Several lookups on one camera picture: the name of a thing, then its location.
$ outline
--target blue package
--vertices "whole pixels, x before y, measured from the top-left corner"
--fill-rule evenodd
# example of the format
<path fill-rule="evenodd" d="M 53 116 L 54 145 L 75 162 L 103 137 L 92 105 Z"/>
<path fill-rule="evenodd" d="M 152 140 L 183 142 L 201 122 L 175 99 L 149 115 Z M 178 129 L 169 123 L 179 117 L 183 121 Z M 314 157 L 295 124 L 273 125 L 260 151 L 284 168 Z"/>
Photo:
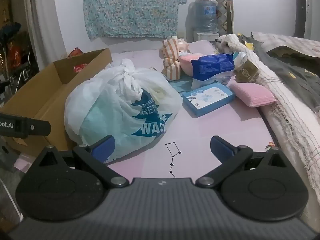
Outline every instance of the blue package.
<path fill-rule="evenodd" d="M 198 60 L 191 60 L 191 64 L 193 66 L 193 78 L 201 81 L 235 68 L 232 54 L 202 56 Z"/>
<path fill-rule="evenodd" d="M 183 102 L 199 117 L 230 103 L 235 95 L 226 86 L 215 82 L 186 92 L 182 95 L 182 98 Z"/>

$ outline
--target blue box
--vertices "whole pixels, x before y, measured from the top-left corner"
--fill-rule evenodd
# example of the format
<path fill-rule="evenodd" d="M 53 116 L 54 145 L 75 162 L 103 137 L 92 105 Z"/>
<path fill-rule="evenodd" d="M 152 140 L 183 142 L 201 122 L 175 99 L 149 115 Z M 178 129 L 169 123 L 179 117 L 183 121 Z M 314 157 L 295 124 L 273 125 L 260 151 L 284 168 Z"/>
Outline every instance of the blue box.
<path fill-rule="evenodd" d="M 196 116 L 207 114 L 230 103 L 234 93 L 219 82 L 198 88 L 182 95 L 183 101 Z"/>

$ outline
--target striped plush toy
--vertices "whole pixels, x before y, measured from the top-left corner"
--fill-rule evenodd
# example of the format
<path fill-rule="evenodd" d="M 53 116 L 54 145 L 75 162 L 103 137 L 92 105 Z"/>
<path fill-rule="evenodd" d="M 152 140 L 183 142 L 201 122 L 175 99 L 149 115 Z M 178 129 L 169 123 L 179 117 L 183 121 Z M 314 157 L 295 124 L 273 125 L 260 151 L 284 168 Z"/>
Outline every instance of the striped plush toy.
<path fill-rule="evenodd" d="M 170 81 L 180 79 L 179 52 L 187 51 L 188 44 L 183 39 L 178 39 L 177 36 L 169 36 L 167 40 L 163 41 L 161 50 L 164 54 L 162 74 Z"/>

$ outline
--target gray blanket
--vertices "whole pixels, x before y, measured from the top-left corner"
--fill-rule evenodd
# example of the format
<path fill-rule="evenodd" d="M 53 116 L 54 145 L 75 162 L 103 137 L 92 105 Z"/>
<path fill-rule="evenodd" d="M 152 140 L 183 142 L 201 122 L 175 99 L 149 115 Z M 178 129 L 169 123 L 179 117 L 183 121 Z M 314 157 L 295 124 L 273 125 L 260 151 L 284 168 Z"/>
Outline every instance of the gray blanket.
<path fill-rule="evenodd" d="M 320 110 L 320 66 L 314 60 L 302 59 L 295 55 L 268 55 L 261 47 L 261 43 L 252 37 L 239 37 L 240 42 L 254 44 L 254 52 L 259 59 L 316 113 Z"/>

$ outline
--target plastic container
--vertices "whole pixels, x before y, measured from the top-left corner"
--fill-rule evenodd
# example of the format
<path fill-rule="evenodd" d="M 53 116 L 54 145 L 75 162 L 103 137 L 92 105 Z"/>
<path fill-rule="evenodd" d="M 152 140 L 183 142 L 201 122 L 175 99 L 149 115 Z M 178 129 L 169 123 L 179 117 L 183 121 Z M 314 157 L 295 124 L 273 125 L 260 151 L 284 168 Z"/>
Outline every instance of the plastic container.
<path fill-rule="evenodd" d="M 200 33 L 217 32 L 217 3 L 213 0 L 195 1 L 195 30 Z"/>

